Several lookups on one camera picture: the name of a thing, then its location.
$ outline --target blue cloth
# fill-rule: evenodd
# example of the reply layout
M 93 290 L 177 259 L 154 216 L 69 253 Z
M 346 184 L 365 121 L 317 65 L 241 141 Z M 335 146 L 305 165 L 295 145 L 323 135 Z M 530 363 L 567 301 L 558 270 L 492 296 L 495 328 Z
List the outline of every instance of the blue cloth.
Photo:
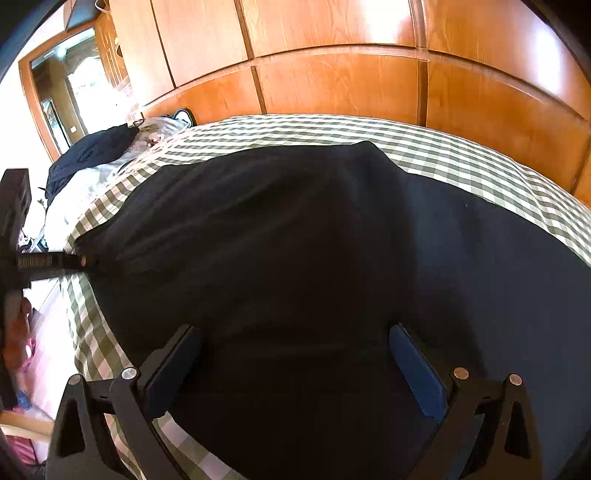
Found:
M 138 127 L 125 124 L 79 139 L 49 168 L 45 190 L 47 204 L 51 205 L 77 171 L 117 160 L 129 148 L 138 132 Z

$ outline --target mirror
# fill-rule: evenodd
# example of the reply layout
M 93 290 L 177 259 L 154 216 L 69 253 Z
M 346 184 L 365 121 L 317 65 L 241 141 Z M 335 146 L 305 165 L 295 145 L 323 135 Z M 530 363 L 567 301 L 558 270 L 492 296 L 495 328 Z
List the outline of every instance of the mirror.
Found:
M 137 105 L 107 77 L 95 29 L 65 39 L 31 62 L 41 109 L 60 152 L 85 135 L 133 120 Z

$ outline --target green checkered blanket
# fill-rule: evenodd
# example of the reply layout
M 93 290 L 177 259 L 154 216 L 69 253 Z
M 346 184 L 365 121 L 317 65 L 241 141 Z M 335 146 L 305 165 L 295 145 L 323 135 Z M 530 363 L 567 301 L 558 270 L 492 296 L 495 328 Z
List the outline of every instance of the green checkered blanket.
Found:
M 125 199 L 164 165 L 210 160 L 268 145 L 354 144 L 368 140 L 403 170 L 455 185 L 538 225 L 591 266 L 591 211 L 552 181 L 494 150 L 414 125 L 333 115 L 258 115 L 229 118 L 181 132 L 137 158 L 79 219 L 67 240 L 117 214 Z M 78 371 L 87 380 L 113 378 L 131 366 L 111 332 L 87 277 L 62 278 Z M 195 415 L 207 414 L 196 411 Z M 140 470 L 115 418 L 108 425 L 121 458 Z M 184 432 L 169 414 L 154 426 L 191 479 L 230 480 L 242 475 Z

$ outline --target black metal clamp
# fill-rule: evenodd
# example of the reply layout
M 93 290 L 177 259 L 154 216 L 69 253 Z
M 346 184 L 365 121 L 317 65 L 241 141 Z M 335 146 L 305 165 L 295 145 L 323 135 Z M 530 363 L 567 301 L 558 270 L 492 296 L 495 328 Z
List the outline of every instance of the black metal clamp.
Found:
M 389 344 L 423 413 L 439 423 L 405 480 L 443 480 L 458 466 L 455 477 L 467 480 L 541 480 L 535 419 L 521 377 L 495 382 L 451 369 L 400 324 L 390 330 Z
M 197 330 L 183 326 L 139 370 L 126 368 L 113 380 L 93 382 L 72 376 L 51 437 L 47 480 L 135 479 L 117 454 L 105 413 L 117 416 L 148 480 L 188 480 L 152 420 L 168 410 L 200 349 Z

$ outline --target blue pad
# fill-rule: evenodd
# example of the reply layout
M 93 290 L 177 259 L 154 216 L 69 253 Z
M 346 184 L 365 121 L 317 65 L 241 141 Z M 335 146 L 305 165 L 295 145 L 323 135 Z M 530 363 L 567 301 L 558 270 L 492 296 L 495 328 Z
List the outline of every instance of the blue pad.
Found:
M 443 383 L 401 325 L 390 328 L 388 343 L 421 410 L 425 416 L 441 423 L 447 413 Z

